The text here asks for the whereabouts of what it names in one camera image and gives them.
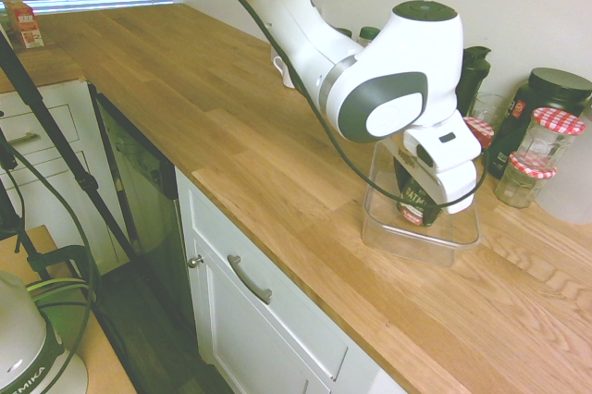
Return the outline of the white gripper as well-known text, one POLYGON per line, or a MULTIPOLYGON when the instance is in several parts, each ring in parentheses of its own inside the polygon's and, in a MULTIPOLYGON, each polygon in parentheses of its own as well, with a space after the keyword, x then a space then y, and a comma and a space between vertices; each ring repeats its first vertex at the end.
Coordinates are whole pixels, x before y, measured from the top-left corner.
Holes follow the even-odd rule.
POLYGON ((472 162, 481 153, 481 144, 459 111, 434 126, 410 126, 382 141, 395 157, 394 170, 400 193, 414 190, 409 172, 447 172, 472 162))

